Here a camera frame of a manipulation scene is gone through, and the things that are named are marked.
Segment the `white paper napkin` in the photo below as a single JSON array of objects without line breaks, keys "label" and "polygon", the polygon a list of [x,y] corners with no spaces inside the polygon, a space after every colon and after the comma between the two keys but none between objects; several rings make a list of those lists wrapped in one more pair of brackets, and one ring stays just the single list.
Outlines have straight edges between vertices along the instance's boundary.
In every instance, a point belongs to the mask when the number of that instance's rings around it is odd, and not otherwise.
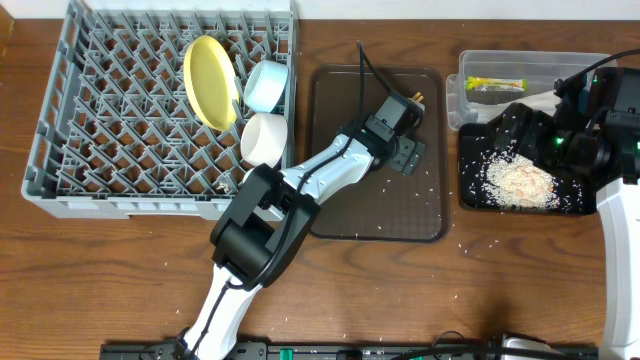
[{"label": "white paper napkin", "polygon": [[526,96],[506,103],[500,103],[496,105],[480,105],[475,110],[475,113],[477,114],[476,122],[486,124],[490,120],[500,115],[509,105],[514,103],[521,103],[534,110],[540,110],[548,115],[553,115],[556,111],[556,106],[560,102],[561,99],[557,97],[552,91],[547,91],[535,95]]}]

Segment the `green snack wrapper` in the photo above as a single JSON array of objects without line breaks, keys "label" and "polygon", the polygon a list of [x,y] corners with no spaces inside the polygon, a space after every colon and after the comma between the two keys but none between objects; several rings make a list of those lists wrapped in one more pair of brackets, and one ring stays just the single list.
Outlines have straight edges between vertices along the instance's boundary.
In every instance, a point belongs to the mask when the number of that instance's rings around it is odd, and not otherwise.
[{"label": "green snack wrapper", "polygon": [[528,89],[528,81],[469,76],[465,82],[465,89],[480,92],[525,92]]}]

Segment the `white bowl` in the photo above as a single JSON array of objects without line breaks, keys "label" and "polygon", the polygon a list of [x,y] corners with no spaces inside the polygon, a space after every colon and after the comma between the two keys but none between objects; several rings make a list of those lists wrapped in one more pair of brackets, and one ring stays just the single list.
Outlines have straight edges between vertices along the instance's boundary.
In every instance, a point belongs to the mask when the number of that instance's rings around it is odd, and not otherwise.
[{"label": "white bowl", "polygon": [[274,168],[284,153],[287,137],[288,123],[283,115],[256,113],[243,130],[241,156],[250,165]]}]

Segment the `light blue bowl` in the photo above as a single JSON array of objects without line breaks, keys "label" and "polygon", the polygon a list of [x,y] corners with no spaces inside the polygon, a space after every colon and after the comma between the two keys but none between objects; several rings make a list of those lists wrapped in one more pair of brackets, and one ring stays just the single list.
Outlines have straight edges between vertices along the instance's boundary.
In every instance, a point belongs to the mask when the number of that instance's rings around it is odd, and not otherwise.
[{"label": "light blue bowl", "polygon": [[254,112],[270,113],[285,90],[288,74],[285,64],[269,60],[257,63],[244,89],[245,104]]}]

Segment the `yellow plate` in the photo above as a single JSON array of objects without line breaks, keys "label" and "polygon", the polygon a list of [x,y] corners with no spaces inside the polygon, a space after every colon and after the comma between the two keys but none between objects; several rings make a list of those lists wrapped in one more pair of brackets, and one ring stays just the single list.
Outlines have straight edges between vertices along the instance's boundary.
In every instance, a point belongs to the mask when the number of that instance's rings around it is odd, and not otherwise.
[{"label": "yellow plate", "polygon": [[234,104],[239,103],[236,74],[224,47],[202,35],[187,49],[183,63],[188,101],[201,122],[215,130],[227,131],[237,120]]}]

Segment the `white cup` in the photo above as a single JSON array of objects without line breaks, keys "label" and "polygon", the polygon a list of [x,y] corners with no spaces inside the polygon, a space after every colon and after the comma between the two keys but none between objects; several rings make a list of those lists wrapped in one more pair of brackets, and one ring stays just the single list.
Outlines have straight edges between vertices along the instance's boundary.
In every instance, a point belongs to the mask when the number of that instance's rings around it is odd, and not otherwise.
[{"label": "white cup", "polygon": [[255,170],[255,169],[256,169],[256,168],[252,168],[252,169],[248,170],[248,171],[244,174],[243,179],[242,179],[242,184],[244,184],[244,183],[246,183],[246,182],[247,182],[247,180],[249,179],[250,175],[254,172],[254,170]]}]

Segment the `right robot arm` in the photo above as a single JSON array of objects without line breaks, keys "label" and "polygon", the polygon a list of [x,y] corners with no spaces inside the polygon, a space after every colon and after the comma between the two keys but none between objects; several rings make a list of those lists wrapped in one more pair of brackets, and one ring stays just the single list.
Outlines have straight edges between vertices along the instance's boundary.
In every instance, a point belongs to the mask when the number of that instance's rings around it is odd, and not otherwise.
[{"label": "right robot arm", "polygon": [[495,149],[555,176],[578,178],[595,196],[605,239],[602,359],[639,356],[639,72],[595,64],[559,79],[553,115],[522,103],[489,122]]}]

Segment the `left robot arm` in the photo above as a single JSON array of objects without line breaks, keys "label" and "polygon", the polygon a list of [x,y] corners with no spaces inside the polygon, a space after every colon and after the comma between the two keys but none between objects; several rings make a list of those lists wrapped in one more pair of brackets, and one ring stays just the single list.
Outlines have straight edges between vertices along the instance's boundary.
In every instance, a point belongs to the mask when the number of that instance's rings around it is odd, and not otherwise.
[{"label": "left robot arm", "polygon": [[320,213],[341,189],[388,165],[409,175],[424,153],[412,133],[423,96],[391,92],[374,114],[358,116],[311,159],[282,170],[259,165],[214,226],[213,279],[194,325],[175,342],[176,359],[222,359],[256,294],[290,265]]}]

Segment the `dark brown serving tray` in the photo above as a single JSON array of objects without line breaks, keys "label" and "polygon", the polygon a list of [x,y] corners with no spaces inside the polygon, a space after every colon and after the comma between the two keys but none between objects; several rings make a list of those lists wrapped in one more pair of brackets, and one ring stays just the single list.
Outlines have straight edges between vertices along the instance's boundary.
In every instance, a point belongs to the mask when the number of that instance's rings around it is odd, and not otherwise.
[{"label": "dark brown serving tray", "polygon": [[[424,96],[425,118],[412,137],[426,146],[413,173],[389,166],[322,204],[311,233],[322,239],[435,242],[449,229],[444,82],[430,68],[387,66],[381,75],[404,96]],[[324,150],[357,113],[359,69],[325,65],[311,78],[310,157]]]}]

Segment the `clear plastic bin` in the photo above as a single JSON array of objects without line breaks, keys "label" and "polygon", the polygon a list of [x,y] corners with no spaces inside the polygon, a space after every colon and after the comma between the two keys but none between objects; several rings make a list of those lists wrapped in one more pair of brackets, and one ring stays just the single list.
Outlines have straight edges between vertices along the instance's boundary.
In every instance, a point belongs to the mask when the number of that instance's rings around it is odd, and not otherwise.
[{"label": "clear plastic bin", "polygon": [[[554,89],[554,82],[568,78],[605,59],[603,53],[545,52],[513,50],[466,50],[460,54],[459,70],[447,78],[447,117],[457,131],[467,123],[477,123],[480,105],[496,105]],[[526,79],[525,92],[467,91],[469,76]]]}]

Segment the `grey dish rack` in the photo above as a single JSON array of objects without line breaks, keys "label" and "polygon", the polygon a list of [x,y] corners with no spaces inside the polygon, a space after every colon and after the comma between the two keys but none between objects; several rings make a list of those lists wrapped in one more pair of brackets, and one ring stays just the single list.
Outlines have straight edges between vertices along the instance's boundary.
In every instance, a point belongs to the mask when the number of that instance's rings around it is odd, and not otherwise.
[{"label": "grey dish rack", "polygon": [[240,153],[251,109],[234,101],[224,131],[191,107],[183,61],[202,35],[218,40],[243,91],[262,60],[296,66],[290,1],[67,5],[22,183],[23,197],[58,218],[186,215],[216,220],[249,165]]}]

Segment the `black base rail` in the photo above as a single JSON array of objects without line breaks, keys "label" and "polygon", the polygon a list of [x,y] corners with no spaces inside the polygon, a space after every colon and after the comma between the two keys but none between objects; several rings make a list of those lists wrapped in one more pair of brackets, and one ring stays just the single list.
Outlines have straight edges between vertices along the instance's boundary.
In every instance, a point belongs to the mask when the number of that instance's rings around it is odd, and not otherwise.
[{"label": "black base rail", "polygon": [[[103,344],[100,360],[170,360],[176,359],[176,342],[169,340],[156,344]],[[225,356],[230,360],[384,360],[404,353],[420,351],[417,347],[356,347],[268,345],[259,342],[241,342]]]}]

